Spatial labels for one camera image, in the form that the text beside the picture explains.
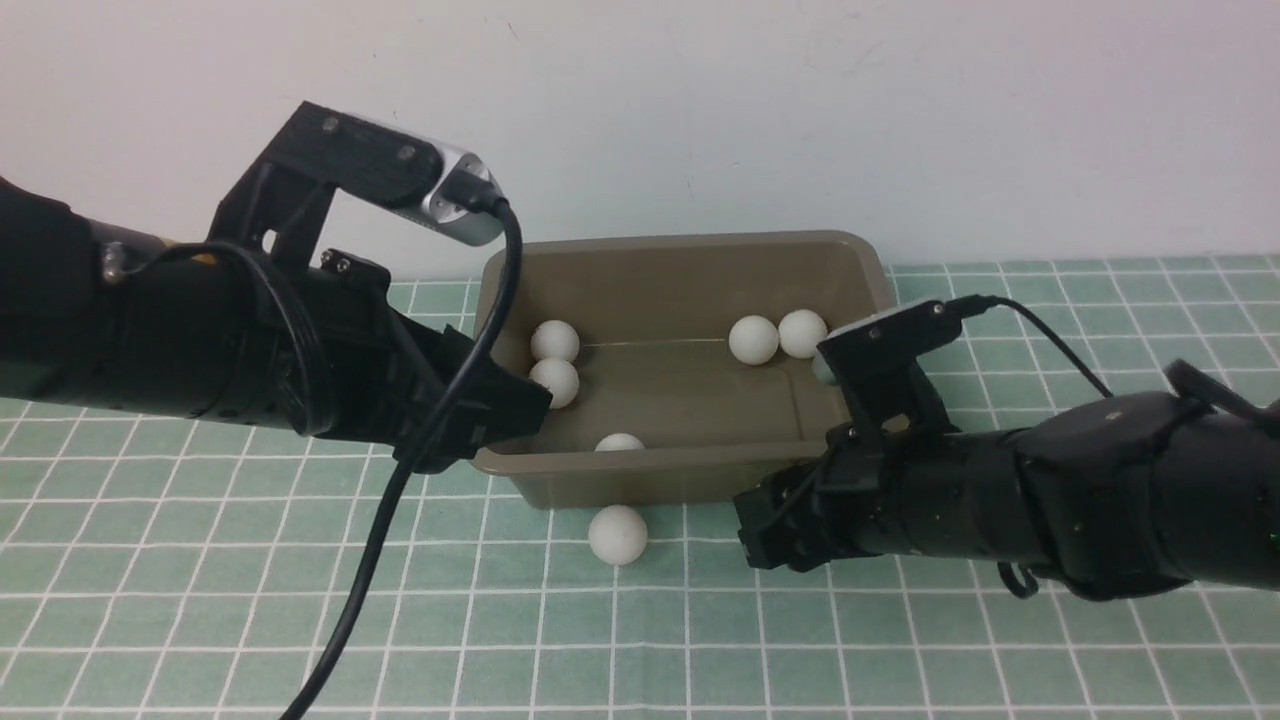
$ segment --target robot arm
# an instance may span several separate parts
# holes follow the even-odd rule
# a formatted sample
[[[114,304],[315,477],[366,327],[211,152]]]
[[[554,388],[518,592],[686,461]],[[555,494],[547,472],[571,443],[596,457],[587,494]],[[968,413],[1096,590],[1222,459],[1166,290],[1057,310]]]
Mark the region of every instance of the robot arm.
[[[909,553],[997,561],[1019,597],[1036,577],[1100,601],[1192,580],[1280,589],[1280,404],[1176,361],[1174,393],[1106,392],[1034,428],[959,433],[916,357],[995,305],[1025,311],[925,301],[819,345],[852,423],[818,462],[735,500],[753,566]]]
[[[205,243],[173,246],[5,183],[0,396],[292,428],[401,457],[472,342],[393,311],[390,273],[374,263],[337,250],[310,263],[338,190],[468,245],[493,240],[500,224],[451,196],[474,192],[470,179],[497,187],[470,152],[303,104]],[[547,406],[541,387],[484,357],[415,469],[532,434]]]

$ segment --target green grid mat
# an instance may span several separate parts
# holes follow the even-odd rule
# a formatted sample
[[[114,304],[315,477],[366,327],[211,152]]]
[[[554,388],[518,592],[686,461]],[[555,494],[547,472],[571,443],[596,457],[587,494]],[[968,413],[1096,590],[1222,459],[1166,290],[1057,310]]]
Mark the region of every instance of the green grid mat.
[[[1280,258],[899,266],[901,300],[1009,295],[1117,392],[1185,357],[1280,396]],[[475,282],[393,304],[470,328]],[[1092,400],[1014,315],[923,360],[969,430]],[[0,402],[0,720],[274,717],[328,637],[383,447]],[[411,483],[319,717],[1280,717],[1280,598],[1016,601],[987,564],[746,568],[728,505],[645,509],[613,570],[590,511],[460,464]]]

